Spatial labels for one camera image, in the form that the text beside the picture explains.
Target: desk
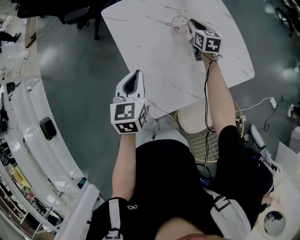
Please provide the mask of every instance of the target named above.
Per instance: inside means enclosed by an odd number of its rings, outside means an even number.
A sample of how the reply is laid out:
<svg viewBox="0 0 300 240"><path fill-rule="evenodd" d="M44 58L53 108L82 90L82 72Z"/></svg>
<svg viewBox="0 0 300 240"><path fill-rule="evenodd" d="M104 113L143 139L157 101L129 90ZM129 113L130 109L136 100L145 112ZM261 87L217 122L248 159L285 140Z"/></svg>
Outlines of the desk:
<svg viewBox="0 0 300 240"><path fill-rule="evenodd" d="M189 33L171 31L171 20L178 15L222 35L219 65L228 87L254 77L244 40L221 0L120 1L102 16L129 70L142 70L153 118L204 99L205 68L195 61Z"/></svg>

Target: gray concrete floor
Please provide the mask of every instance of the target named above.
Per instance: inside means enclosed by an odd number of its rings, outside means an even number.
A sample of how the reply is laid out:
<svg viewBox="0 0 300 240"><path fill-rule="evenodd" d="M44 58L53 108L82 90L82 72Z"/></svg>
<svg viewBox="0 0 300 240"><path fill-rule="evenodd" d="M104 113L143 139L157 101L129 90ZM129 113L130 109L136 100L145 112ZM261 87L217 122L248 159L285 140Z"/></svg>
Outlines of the gray concrete floor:
<svg viewBox="0 0 300 240"><path fill-rule="evenodd" d="M300 75L294 71L300 58L300 38L289 37L270 5L263 0L224 0L247 45L255 78L230 89L241 109L263 98L281 96L300 101ZM274 6L281 6L274 0ZM43 33L55 20L42 20ZM55 23L37 40L41 73L48 101L60 132L78 166L104 198L111 196L111 176L118 151L119 136L110 124L109 104L115 86L128 69L104 21L101 40L93 40L93 21L78 31L74 25ZM269 119L268 132L261 131L273 156L278 142L288 145L296 127L286 117L290 104L281 103ZM244 112L246 131L253 123L258 129L272 114L269 101Z"/></svg>

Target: white marble table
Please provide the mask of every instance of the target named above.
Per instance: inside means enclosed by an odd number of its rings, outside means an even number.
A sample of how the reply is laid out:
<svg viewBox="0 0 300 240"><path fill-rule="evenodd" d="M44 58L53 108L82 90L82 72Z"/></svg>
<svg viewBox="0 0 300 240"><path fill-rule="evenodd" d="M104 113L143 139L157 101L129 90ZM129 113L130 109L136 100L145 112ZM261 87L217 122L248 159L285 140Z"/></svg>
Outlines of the white marble table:
<svg viewBox="0 0 300 240"><path fill-rule="evenodd" d="M102 16L129 70L142 70L153 118L204 99L206 73L203 63L195 61L190 34L171 31L178 15L222 35L219 65L228 87L254 77L244 40L221 0L122 0Z"/></svg>

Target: black t-shirt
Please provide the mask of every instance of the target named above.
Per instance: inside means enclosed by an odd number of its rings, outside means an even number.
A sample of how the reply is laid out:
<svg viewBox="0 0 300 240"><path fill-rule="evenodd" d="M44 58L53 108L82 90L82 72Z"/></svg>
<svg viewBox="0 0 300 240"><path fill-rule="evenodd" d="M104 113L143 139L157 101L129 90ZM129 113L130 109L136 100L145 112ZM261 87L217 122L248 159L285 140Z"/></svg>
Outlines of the black t-shirt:
<svg viewBox="0 0 300 240"><path fill-rule="evenodd" d="M235 126L225 127L218 139L219 160L210 189L236 200L254 226L263 195L272 186L247 156ZM120 232L124 239L153 240L163 223L183 218L205 234L223 236L210 210L213 198L202 188L195 158L189 148L176 140L148 142L136 149L135 192L129 202L119 199ZM102 239L111 229L108 201L93 212L87 240Z"/></svg>

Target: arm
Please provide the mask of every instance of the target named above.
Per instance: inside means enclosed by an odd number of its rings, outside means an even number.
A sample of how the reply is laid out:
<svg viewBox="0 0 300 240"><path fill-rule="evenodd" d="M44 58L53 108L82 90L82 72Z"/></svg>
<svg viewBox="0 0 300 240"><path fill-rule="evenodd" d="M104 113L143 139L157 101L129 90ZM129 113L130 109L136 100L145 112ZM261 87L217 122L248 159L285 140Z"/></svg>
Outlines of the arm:
<svg viewBox="0 0 300 240"><path fill-rule="evenodd" d="M206 53L205 55L210 59L213 58L212 54ZM206 56L204 54L201 55L207 71L210 60ZM207 89L212 125L217 136L219 136L224 127L229 125L235 126L235 110L233 99L216 61L213 61L210 66Z"/></svg>
<svg viewBox="0 0 300 240"><path fill-rule="evenodd" d="M112 174L112 197L131 199L135 189L135 164L135 134L122 135Z"/></svg>

